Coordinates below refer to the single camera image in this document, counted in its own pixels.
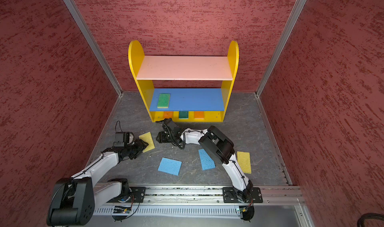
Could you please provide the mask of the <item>tan orange-backed sponge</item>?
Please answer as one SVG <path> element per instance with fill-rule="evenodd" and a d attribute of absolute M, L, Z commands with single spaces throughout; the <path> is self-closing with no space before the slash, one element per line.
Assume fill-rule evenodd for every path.
<path fill-rule="evenodd" d="M 163 118 L 168 119 L 168 118 L 173 118 L 174 112 L 173 111 L 165 111 L 163 112 Z"/>

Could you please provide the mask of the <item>yellow sponge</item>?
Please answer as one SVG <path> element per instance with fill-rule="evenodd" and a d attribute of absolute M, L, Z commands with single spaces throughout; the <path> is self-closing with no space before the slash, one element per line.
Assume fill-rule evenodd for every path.
<path fill-rule="evenodd" d="M 152 138 L 152 134 L 150 132 L 140 135 L 139 139 L 141 139 L 142 141 L 148 144 L 148 146 L 143 150 L 143 153 L 155 149 L 155 144 Z"/>

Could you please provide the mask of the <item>dark green sponge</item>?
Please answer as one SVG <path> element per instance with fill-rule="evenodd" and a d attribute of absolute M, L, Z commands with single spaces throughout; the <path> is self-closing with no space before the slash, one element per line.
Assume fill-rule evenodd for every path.
<path fill-rule="evenodd" d="M 189 112 L 188 111 L 180 111 L 179 112 L 179 119 L 189 119 Z"/>

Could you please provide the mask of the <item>orange sponge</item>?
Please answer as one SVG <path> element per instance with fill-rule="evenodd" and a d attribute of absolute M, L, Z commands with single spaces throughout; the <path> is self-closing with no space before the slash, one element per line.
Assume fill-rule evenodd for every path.
<path fill-rule="evenodd" d="M 194 119 L 204 119 L 205 118 L 205 112 L 204 111 L 195 111 L 194 112 Z"/>

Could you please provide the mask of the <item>bright green sponge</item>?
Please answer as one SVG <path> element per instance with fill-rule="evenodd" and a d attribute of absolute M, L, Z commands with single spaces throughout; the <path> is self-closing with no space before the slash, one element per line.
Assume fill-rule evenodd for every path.
<path fill-rule="evenodd" d="M 160 93 L 158 97 L 157 108 L 166 109 L 169 108 L 171 95 L 169 93 Z"/>

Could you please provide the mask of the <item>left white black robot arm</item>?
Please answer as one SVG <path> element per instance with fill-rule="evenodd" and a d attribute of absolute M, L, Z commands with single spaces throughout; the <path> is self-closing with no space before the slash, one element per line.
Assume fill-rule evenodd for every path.
<path fill-rule="evenodd" d="M 96 209 L 114 200 L 127 203 L 129 210 L 133 204 L 144 200 L 145 188 L 130 188 L 127 179 L 112 179 L 100 184 L 99 180 L 118 163 L 136 159 L 148 143 L 141 139 L 133 143 L 117 143 L 102 151 L 100 157 L 79 173 L 56 182 L 48 210 L 47 225 L 84 226 L 92 218 Z"/>

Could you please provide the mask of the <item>yellow sponge near right arm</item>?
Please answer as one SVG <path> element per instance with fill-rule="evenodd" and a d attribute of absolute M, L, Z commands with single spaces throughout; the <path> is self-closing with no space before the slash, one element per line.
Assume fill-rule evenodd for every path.
<path fill-rule="evenodd" d="M 249 152 L 237 152 L 237 160 L 239 163 L 239 166 L 241 167 L 243 173 L 245 174 L 251 174 L 252 173 L 252 167 L 251 167 L 251 156 Z"/>

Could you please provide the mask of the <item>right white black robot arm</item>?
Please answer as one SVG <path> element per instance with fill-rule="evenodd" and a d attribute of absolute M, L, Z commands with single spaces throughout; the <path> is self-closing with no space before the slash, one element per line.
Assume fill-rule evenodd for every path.
<path fill-rule="evenodd" d="M 187 144 L 200 145 L 216 164 L 224 167 L 232 181 L 237 199 L 242 203 L 252 202 L 253 183 L 241 170 L 234 143 L 217 127 L 210 126 L 201 130 L 181 128 L 171 118 L 156 123 L 163 128 L 156 138 L 159 143 L 171 143 L 181 150 L 185 149 Z"/>

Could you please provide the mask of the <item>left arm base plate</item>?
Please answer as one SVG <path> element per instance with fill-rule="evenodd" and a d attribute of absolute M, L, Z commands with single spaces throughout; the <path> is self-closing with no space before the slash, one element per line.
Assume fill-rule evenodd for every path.
<path fill-rule="evenodd" d="M 121 193 L 115 198 L 119 203 L 143 203 L 146 187 L 122 188 Z"/>

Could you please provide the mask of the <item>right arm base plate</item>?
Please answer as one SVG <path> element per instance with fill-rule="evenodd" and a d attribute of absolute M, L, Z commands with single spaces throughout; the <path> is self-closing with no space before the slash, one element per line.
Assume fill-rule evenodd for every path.
<path fill-rule="evenodd" d="M 239 204 L 254 204 L 263 203 L 261 189 L 253 187 L 252 189 L 245 190 L 244 192 L 238 191 L 233 187 L 224 187 L 223 199 L 224 203 L 239 203 Z"/>

